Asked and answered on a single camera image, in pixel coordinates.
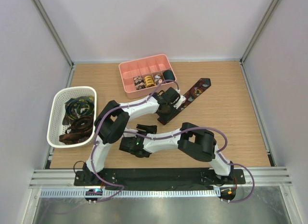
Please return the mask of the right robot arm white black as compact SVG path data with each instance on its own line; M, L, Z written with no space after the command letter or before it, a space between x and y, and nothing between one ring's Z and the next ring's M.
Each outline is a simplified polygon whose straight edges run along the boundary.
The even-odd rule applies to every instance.
M174 131L160 134L156 125L138 124L136 128L125 129L119 150L138 158L148 158L160 151L180 150L197 161L210 164L216 176L216 179L211 179L214 185L222 186L234 181L231 161L221 154L227 147L228 139L220 130L188 122Z

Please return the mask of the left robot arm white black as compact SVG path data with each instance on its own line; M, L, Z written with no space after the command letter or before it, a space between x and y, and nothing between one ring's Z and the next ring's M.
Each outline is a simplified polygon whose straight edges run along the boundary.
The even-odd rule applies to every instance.
M129 121L156 113L158 121L166 125L180 111L186 98L178 89L170 87L166 91L154 92L140 100L129 103L110 101L94 122L94 146L81 171L75 172L74 184L77 186L99 185L106 182L102 177L105 160L113 145L120 141L120 150L139 158L148 158L152 153L178 148L179 129L168 133L157 133L156 126L138 126L129 129Z

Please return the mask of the dark red patterned tie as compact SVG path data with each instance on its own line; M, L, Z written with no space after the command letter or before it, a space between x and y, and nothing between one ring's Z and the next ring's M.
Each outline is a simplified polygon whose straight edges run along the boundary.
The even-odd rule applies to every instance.
M200 78L183 96L186 98L185 102L181 104L178 111L183 111L202 93L204 93L211 86L210 78Z

